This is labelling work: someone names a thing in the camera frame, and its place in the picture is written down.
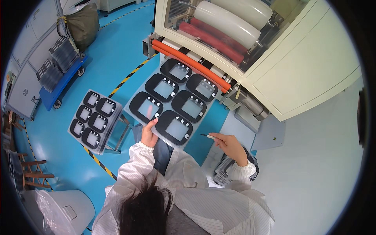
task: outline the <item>white striped lab coat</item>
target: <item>white striped lab coat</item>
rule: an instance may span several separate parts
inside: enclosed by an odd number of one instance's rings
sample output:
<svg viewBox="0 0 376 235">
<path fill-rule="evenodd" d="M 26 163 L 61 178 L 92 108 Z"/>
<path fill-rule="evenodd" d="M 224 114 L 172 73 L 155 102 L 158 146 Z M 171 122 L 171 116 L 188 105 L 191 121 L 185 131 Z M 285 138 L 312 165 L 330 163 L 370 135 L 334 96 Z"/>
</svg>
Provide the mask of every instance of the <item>white striped lab coat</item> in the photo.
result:
<svg viewBox="0 0 376 235">
<path fill-rule="evenodd" d="M 106 187 L 106 200 L 92 227 L 93 235 L 117 235 L 117 213 L 122 200 L 138 191 L 144 176 L 168 188 L 173 203 L 209 234 L 270 234 L 274 217 L 265 195 L 252 190 L 249 176 L 255 166 L 234 164 L 226 188 L 209 188 L 205 174 L 186 152 L 174 149 L 163 177 L 154 166 L 153 148 L 139 142 L 129 149 L 130 159 L 118 171 L 114 185 Z"/>
</svg>

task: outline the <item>cart wheel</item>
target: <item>cart wheel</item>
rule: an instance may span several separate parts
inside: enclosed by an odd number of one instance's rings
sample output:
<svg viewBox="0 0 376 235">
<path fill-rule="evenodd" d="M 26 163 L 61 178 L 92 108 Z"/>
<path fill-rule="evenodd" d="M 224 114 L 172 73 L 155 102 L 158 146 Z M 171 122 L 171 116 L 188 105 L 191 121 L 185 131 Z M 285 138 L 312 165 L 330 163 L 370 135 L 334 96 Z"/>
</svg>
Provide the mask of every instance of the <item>cart wheel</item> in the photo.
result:
<svg viewBox="0 0 376 235">
<path fill-rule="evenodd" d="M 58 109 L 61 106 L 61 100 L 56 100 L 55 103 L 53 104 L 54 109 Z"/>
<path fill-rule="evenodd" d="M 79 77 L 81 77 L 83 75 L 83 73 L 85 72 L 85 69 L 81 66 L 78 70 L 77 70 L 77 75 Z"/>
</svg>

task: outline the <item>person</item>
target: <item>person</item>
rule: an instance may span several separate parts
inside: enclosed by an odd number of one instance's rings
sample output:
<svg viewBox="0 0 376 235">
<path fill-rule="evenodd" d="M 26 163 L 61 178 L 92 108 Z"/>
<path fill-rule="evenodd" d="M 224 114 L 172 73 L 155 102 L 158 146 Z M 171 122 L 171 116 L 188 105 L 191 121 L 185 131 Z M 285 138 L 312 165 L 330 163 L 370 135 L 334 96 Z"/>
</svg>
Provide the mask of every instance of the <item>person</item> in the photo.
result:
<svg viewBox="0 0 376 235">
<path fill-rule="evenodd" d="M 265 195 L 251 189 L 255 166 L 233 135 L 209 133 L 234 159 L 231 183 L 210 188 L 198 163 L 151 132 L 158 122 L 133 128 L 136 144 L 92 226 L 93 235 L 270 234 L 274 217 Z"/>
</svg>

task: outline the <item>gray bag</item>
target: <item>gray bag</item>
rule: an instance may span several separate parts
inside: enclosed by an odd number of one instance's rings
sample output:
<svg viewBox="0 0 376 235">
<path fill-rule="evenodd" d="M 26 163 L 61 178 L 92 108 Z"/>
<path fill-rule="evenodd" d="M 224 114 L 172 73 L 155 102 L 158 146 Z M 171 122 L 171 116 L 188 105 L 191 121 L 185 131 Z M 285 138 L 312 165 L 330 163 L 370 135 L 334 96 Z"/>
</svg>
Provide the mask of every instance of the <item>gray bag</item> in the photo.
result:
<svg viewBox="0 0 376 235">
<path fill-rule="evenodd" d="M 66 18 L 69 32 L 77 48 L 80 52 L 85 51 L 95 40 L 99 30 L 97 5 L 95 3 L 87 4 L 80 11 L 67 15 Z"/>
</svg>

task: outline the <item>right hand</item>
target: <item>right hand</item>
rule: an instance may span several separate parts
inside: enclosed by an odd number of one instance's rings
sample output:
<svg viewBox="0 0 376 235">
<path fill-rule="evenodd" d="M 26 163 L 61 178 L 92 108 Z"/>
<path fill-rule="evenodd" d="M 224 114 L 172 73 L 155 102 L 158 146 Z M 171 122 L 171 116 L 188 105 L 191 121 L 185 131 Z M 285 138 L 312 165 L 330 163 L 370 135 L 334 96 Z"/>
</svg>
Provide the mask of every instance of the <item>right hand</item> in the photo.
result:
<svg viewBox="0 0 376 235">
<path fill-rule="evenodd" d="M 148 147 L 154 148 L 157 143 L 158 136 L 152 132 L 152 127 L 157 124 L 158 118 L 151 120 L 146 126 L 142 127 L 141 143 Z"/>
<path fill-rule="evenodd" d="M 238 166 L 244 167 L 248 164 L 248 156 L 234 135 L 224 135 L 220 133 L 209 133 L 215 137 L 215 146 L 218 146 L 224 153 L 236 161 Z"/>
</svg>

